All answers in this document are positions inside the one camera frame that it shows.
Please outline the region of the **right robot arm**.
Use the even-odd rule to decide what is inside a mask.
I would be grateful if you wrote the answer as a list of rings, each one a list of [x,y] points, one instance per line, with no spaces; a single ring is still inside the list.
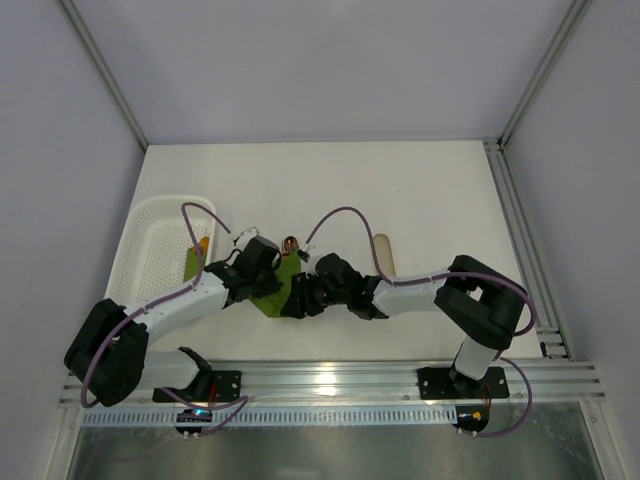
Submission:
[[[448,379],[469,398],[481,392],[490,364],[510,347],[527,301],[520,285],[468,255],[429,277],[390,279],[363,275],[331,253],[292,277],[280,315],[305,319],[335,305],[364,320],[439,310],[465,333]]]

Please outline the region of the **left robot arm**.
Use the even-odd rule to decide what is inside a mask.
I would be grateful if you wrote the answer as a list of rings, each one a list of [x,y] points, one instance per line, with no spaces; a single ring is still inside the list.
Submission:
[[[111,407],[137,389],[153,390],[156,402],[206,401],[216,381],[210,364],[189,347],[160,352],[151,345],[205,315],[278,292],[280,260],[276,244],[255,236],[232,263],[213,262],[163,297],[131,307],[110,298],[96,303],[63,360],[82,383],[82,405],[92,407],[93,396]]]

